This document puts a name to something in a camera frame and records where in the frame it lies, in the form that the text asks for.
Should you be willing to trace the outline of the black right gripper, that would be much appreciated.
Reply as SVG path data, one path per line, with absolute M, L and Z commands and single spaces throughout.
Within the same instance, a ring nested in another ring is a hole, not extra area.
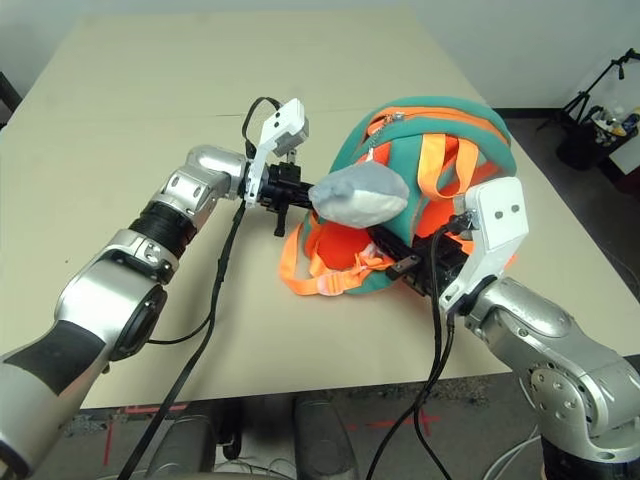
M 433 275 L 431 247 L 434 235 L 413 238 L 411 247 L 382 225 L 368 228 L 368 234 L 384 255 L 392 260 L 385 274 L 391 280 L 400 278 L 421 296 L 430 297 L 433 293 Z M 466 263 L 468 254 L 463 243 L 456 237 L 444 234 L 435 250 L 435 275 L 438 293 L 444 290 L 458 277 Z

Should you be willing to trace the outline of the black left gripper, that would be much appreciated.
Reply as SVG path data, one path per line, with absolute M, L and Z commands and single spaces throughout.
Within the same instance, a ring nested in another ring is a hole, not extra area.
M 290 206 L 313 209 L 306 196 L 313 184 L 301 181 L 301 167 L 295 163 L 297 151 L 289 150 L 286 159 L 266 167 L 259 190 L 259 204 L 276 215 L 274 235 L 285 235 L 285 223 Z

